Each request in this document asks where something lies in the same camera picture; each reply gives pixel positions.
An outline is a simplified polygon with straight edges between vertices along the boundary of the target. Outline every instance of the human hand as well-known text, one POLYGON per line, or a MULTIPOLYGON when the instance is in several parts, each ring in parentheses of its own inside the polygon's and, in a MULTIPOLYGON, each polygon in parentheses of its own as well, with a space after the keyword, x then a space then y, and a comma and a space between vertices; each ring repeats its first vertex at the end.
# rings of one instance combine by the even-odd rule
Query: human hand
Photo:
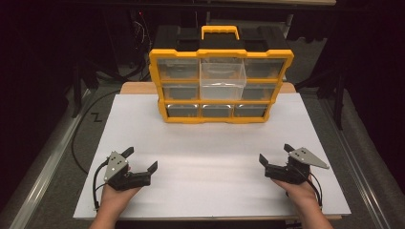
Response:
POLYGON ((272 179, 272 181, 287 191, 288 197, 296 207, 302 207, 313 203, 318 205, 316 195, 312 187, 307 182, 303 182, 301 184, 290 184, 277 179, 272 179))
POLYGON ((104 185, 101 205, 90 228, 114 228, 119 216, 140 188, 117 191, 108 184, 104 185))
POLYGON ((304 229, 332 229, 318 205, 314 190, 307 182, 290 184, 277 179, 272 181, 287 191, 304 229))

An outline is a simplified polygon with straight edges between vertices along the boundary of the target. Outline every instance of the black cable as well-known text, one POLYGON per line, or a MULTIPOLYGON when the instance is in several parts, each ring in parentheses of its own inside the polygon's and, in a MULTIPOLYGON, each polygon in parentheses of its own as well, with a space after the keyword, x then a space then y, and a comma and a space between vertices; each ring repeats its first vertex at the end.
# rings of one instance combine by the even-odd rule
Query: black cable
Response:
POLYGON ((75 132, 72 136, 72 142, 71 142, 71 151, 72 151, 72 156, 74 157, 75 163, 78 166, 78 168, 83 171, 83 173, 85 173, 86 175, 89 174, 89 172, 87 172, 80 164, 80 162, 77 160, 77 157, 75 156, 75 137, 77 135, 78 130, 80 129, 81 123, 83 122, 84 117, 86 116, 86 114, 90 111, 90 109, 92 109, 95 104, 97 104, 98 101, 100 101, 101 99, 103 99, 104 97, 111 95, 111 94, 116 94, 119 93, 119 90, 117 91, 113 91, 111 93, 105 94, 102 97, 98 98, 95 102, 93 102, 92 105, 90 105, 90 107, 86 110, 86 112, 83 114, 83 116, 81 117, 80 121, 77 124, 77 127, 75 128, 75 132))
POLYGON ((125 83, 125 82, 128 81, 127 78, 121 76, 121 75, 118 74, 118 73, 115 73, 115 72, 113 72, 113 71, 110 71, 109 69, 104 68, 103 66, 98 65, 96 62, 94 62, 94 61, 92 61, 92 60, 90 60, 90 59, 84 58, 84 61, 85 61, 85 63, 88 64, 90 67, 96 69, 97 71, 101 71, 101 72, 103 72, 103 73, 106 73, 107 75, 113 77, 114 79, 118 80, 119 82, 125 83))
POLYGON ((151 74, 148 72, 146 75, 142 75, 141 78, 139 79, 140 82, 146 82, 150 79, 151 74))
POLYGON ((286 224, 287 228, 299 229, 302 228, 301 222, 294 221, 293 223, 286 224))
POLYGON ((97 191, 99 188, 101 188, 102 186, 106 185, 106 184, 107 184, 107 183, 103 183, 103 184, 98 185, 98 187, 96 188, 96 191, 97 191))
POLYGON ((318 184, 319 187, 319 193, 321 196, 321 204, 322 204, 322 198, 323 198, 323 194, 322 194, 322 187, 321 184, 319 183, 318 179, 316 178, 316 176, 313 173, 309 173, 313 178, 315 178, 316 183, 318 184))
POLYGON ((135 76, 138 73, 142 73, 142 71, 145 69, 145 67, 146 67, 146 62, 145 62, 145 59, 142 57, 140 60, 140 64, 138 64, 137 68, 134 71, 132 71, 131 73, 124 75, 123 77, 128 79, 129 77, 135 76))
POLYGON ((303 173, 301 173, 301 171, 297 168, 295 168, 294 166, 291 166, 295 171, 297 171, 302 177, 305 178, 306 182, 310 185, 310 187, 313 189, 313 191, 315 192, 316 198, 318 199, 318 205, 319 207, 322 209, 322 197, 318 192, 318 189, 315 187, 315 185, 313 185, 312 181, 310 181, 308 179, 308 177, 306 177, 305 175, 303 175, 303 173))
POLYGON ((99 204, 98 204, 98 201, 97 201, 97 196, 96 196, 97 175, 98 175, 98 172, 100 172, 100 170, 102 169, 102 167, 104 167, 104 166, 106 166, 108 164, 108 159, 109 158, 107 158, 104 162, 102 162, 100 164, 100 166, 98 166, 98 168, 96 169, 96 172, 95 172, 95 176, 93 177, 93 201, 95 203, 95 210, 96 211, 98 211, 98 208, 100 207, 99 204))

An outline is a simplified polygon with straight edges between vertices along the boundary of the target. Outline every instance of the equipment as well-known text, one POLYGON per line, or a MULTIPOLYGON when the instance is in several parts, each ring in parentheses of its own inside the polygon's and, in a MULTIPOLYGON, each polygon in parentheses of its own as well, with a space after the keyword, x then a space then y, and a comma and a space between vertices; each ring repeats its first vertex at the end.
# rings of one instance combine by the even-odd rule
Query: equipment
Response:
POLYGON ((330 167, 306 148, 294 150, 290 145, 285 144, 284 150, 288 153, 288 162, 284 167, 268 164, 268 160, 263 155, 259 156, 260 163, 266 168, 265 177, 291 184, 307 182, 315 192, 319 207, 322 209, 322 188, 318 179, 310 172, 309 166, 313 165, 324 169, 329 169, 330 167), (319 191, 309 179, 309 175, 315 178, 319 191))
POLYGON ((149 70, 165 122, 266 122, 293 59, 276 27, 160 26, 149 70))
POLYGON ((98 172, 106 165, 108 166, 104 176, 105 184, 109 184, 117 191, 149 186, 151 184, 151 175, 158 170, 158 162, 156 161, 153 163, 147 169, 147 172, 133 174, 129 172, 129 164, 128 160, 126 159, 133 152, 134 147, 128 148, 122 154, 113 151, 111 155, 107 157, 107 160, 101 163, 101 165, 97 168, 93 180, 93 199, 96 210, 99 208, 98 201, 96 200, 96 179, 98 172))

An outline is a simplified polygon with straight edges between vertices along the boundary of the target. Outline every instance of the plastic drawer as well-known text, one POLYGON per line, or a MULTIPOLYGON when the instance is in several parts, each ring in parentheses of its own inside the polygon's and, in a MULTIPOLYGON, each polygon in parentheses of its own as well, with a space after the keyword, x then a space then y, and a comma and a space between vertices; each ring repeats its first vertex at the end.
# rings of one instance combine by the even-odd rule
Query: plastic drawer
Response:
POLYGON ((233 105, 202 105, 203 117, 231 117, 233 105))
POLYGON ((245 59, 245 71, 247 78, 278 78, 283 69, 285 59, 245 59))
POLYGON ((242 94, 243 100, 270 100, 275 84, 246 84, 242 94))
POLYGON ((159 58, 158 70, 161 79, 198 79, 197 58, 159 58))
POLYGON ((240 63, 203 63, 200 66, 200 98, 239 100, 246 85, 243 60, 240 63))
POLYGON ((165 99, 198 99, 199 84, 163 84, 165 99))
POLYGON ((267 107, 266 104, 239 104, 235 106, 234 116, 263 117, 267 107))
POLYGON ((198 104, 168 104, 166 105, 169 117, 195 117, 199 112, 198 104))

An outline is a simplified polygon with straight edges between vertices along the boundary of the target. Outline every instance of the dark background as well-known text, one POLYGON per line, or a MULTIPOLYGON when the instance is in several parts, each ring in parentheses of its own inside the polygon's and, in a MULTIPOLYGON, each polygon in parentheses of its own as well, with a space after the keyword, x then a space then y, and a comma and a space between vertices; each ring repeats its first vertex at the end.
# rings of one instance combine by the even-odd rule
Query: dark background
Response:
MULTIPOLYGON (((362 7, 369 1, 338 1, 338 6, 362 7)), ((370 137, 402 191, 405 140, 405 27, 403 3, 385 1, 376 13, 336 15, 296 13, 289 40, 329 39, 314 75, 332 68, 337 56, 351 50, 346 88, 370 137)), ((194 12, 143 10, 153 38, 157 25, 195 26, 194 12)), ((204 21, 198 16, 199 24, 204 21)), ((284 13, 240 14, 213 11, 213 17, 278 20, 284 13)), ((131 25, 124 9, 76 8, 32 1, 0 4, 1 61, 1 209, 39 154, 59 118, 65 94, 73 85, 74 66, 83 58, 117 72, 117 65, 138 56, 117 58, 116 50, 133 53, 131 25)))

